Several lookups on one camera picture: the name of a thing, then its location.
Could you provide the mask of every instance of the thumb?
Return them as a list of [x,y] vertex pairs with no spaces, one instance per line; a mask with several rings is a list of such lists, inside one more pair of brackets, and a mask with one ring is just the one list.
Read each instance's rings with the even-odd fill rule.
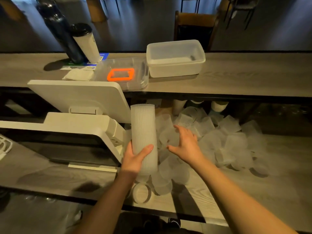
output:
[[174,147],[172,145],[168,145],[167,146],[167,149],[171,152],[171,153],[174,153],[175,155],[178,154],[178,151],[179,151],[179,147]]
[[145,147],[142,149],[142,151],[138,153],[138,155],[137,155],[138,160],[143,161],[143,159],[144,159],[148,154],[151,153],[151,151],[153,150],[153,148],[154,148],[154,145],[152,145],[152,144],[149,144],[149,145],[145,146]]

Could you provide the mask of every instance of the forearm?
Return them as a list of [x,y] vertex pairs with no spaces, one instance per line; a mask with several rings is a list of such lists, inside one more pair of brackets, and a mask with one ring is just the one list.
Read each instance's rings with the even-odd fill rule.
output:
[[240,234],[296,233],[230,181],[214,164],[201,157],[191,164]]
[[119,174],[109,190],[82,220],[75,234],[113,233],[124,199],[132,186],[132,178]]

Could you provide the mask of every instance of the water bottle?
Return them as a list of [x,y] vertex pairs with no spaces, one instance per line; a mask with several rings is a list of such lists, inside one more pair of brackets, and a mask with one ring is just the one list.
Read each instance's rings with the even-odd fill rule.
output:
[[75,64],[81,64],[85,55],[70,33],[70,25],[53,2],[43,2],[36,6],[46,26]]

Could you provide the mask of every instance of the person's left arm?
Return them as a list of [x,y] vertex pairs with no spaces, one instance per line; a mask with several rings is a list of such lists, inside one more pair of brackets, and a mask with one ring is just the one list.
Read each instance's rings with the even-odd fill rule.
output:
[[128,144],[117,178],[88,216],[82,220],[74,234],[111,234],[114,232],[124,199],[141,169],[143,159],[152,150],[153,145],[150,144],[138,155],[134,155],[132,143]]

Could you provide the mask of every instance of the wooden counter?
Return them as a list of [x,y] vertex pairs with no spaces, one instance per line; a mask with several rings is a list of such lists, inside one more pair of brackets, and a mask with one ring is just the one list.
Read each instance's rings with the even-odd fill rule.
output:
[[[110,53],[109,58],[145,57]],[[0,54],[0,86],[27,87],[31,79],[61,80],[64,53]],[[312,97],[312,54],[206,53],[199,75],[151,78],[147,92]]]
[[[260,178],[250,171],[223,168],[236,184],[298,231],[312,232],[312,138],[266,135],[271,175]],[[71,169],[55,164],[15,143],[0,161],[0,186],[64,197],[97,200],[115,178],[114,173]],[[190,168],[188,185],[174,184],[172,194],[154,195],[146,204],[125,204],[133,210],[181,218],[197,217],[226,225],[223,215],[201,178]]]

